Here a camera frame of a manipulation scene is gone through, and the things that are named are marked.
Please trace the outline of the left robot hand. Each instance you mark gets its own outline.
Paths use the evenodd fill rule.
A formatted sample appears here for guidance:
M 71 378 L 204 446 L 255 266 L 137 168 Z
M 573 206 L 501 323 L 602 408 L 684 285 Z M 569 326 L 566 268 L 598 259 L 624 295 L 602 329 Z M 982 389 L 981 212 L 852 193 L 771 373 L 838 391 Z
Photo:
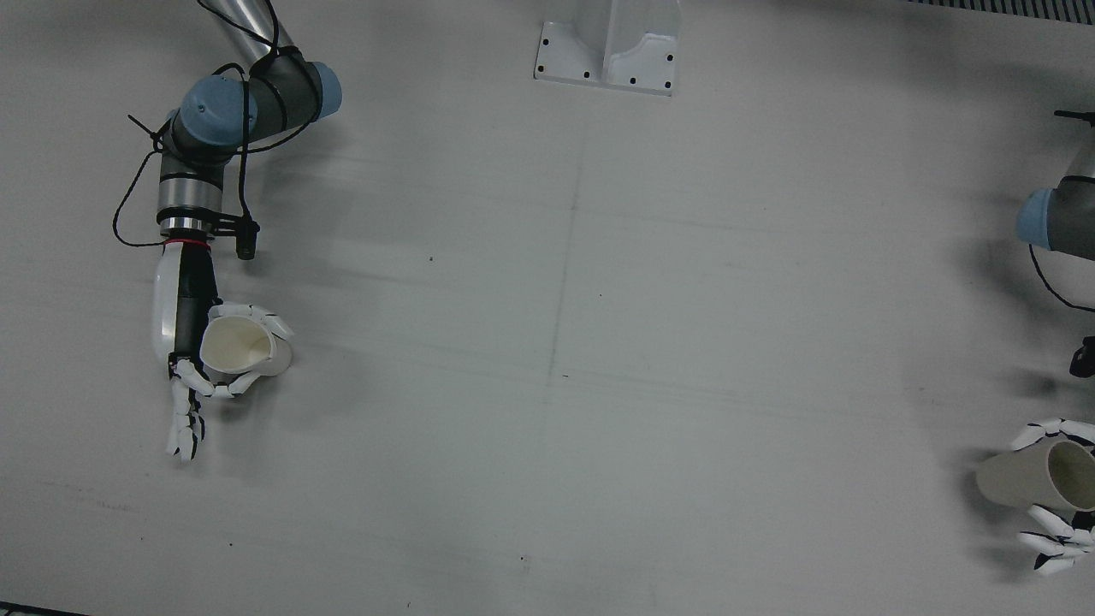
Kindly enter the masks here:
M 1075 512 L 1062 515 L 1062 505 L 1033 503 L 1027 510 L 1040 531 L 1021 531 L 1018 541 L 1038 554 L 1033 569 L 1044 576 L 1063 571 L 1092 553 L 1092 425 L 1071 418 L 1045 418 L 1026 425 L 1008 448 L 1026 451 L 1048 441 L 1067 446 L 1051 454 L 1049 469 L 1064 473 L 1064 486 L 1058 491 Z

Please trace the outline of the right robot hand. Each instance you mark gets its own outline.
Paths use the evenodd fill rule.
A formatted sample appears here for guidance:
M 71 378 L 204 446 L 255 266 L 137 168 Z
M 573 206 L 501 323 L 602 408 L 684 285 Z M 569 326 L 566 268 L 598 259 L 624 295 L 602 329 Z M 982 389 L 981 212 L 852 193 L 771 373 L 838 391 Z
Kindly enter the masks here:
M 261 305 L 220 297 L 209 246 L 196 240 L 164 243 L 151 332 L 172 402 L 168 454 L 180 460 L 194 460 L 206 437 L 203 400 L 241 397 L 261 379 L 285 373 L 293 360 L 286 321 Z

